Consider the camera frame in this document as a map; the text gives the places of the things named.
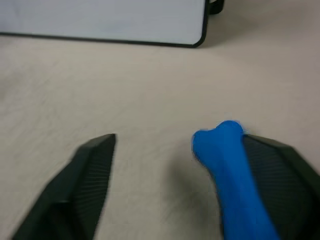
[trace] blue dog bone toy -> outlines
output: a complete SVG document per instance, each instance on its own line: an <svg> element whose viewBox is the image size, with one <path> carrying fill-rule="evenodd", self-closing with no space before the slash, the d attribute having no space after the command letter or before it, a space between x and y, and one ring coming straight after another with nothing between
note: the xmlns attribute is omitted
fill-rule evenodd
<svg viewBox="0 0 320 240"><path fill-rule="evenodd" d="M214 177L223 212L225 240L280 240L262 202L243 145L244 131L235 121L200 130L192 151Z"/></svg>

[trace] white table surface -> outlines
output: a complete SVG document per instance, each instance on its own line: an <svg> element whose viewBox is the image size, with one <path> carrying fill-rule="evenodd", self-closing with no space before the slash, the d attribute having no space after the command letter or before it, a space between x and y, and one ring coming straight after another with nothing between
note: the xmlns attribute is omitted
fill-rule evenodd
<svg viewBox="0 0 320 240"><path fill-rule="evenodd" d="M118 134L96 239L220 239L192 134L223 120L320 171L320 1L227 0L198 49L0 37L0 239L77 146Z"/></svg>

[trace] white board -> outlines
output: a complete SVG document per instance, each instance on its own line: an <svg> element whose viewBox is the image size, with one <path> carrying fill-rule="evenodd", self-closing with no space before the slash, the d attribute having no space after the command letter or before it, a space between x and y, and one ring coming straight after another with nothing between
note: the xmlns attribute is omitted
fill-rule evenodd
<svg viewBox="0 0 320 240"><path fill-rule="evenodd" d="M0 0L0 33L197 45L208 0Z"/></svg>

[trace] white tabletop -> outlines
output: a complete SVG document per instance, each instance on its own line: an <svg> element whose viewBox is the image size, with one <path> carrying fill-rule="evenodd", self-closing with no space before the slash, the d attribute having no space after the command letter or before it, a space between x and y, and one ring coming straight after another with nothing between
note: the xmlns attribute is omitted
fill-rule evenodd
<svg viewBox="0 0 320 240"><path fill-rule="evenodd" d="M320 1L227 0L197 49L0 38L0 239L90 138L118 134L96 239L220 239L200 128L239 120L320 171Z"/></svg>

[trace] textured black plastic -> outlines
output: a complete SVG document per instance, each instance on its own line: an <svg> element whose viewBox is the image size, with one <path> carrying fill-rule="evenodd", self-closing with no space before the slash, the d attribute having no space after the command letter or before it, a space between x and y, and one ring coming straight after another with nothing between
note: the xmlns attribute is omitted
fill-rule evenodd
<svg viewBox="0 0 320 240"><path fill-rule="evenodd" d="M320 199L319 189L306 179L309 172L292 164L303 159L292 147L270 139L246 135L243 144L259 195L281 239L310 239L319 227ZM287 157L288 151L295 154ZM313 185L320 183L317 177Z"/></svg>
<svg viewBox="0 0 320 240"><path fill-rule="evenodd" d="M105 202L116 136L78 148L44 188L12 237L14 240L91 240Z"/></svg>

